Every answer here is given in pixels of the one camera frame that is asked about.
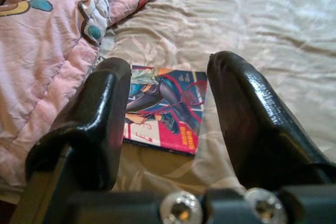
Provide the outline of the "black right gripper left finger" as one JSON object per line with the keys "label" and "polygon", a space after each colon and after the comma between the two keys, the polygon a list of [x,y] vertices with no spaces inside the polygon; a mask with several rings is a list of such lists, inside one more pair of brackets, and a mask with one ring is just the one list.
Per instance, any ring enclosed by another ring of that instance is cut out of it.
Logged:
{"label": "black right gripper left finger", "polygon": [[100,62],[25,160],[27,187],[11,223],[65,223],[83,195],[115,184],[130,88],[130,65]]}

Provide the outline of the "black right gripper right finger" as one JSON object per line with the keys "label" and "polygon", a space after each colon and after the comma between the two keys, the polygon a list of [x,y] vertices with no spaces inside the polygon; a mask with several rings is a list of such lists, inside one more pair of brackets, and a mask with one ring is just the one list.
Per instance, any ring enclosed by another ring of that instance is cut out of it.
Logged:
{"label": "black right gripper right finger", "polygon": [[335,183],[335,163],[253,65],[220,51],[210,55],[207,76],[228,155],[244,187]]}

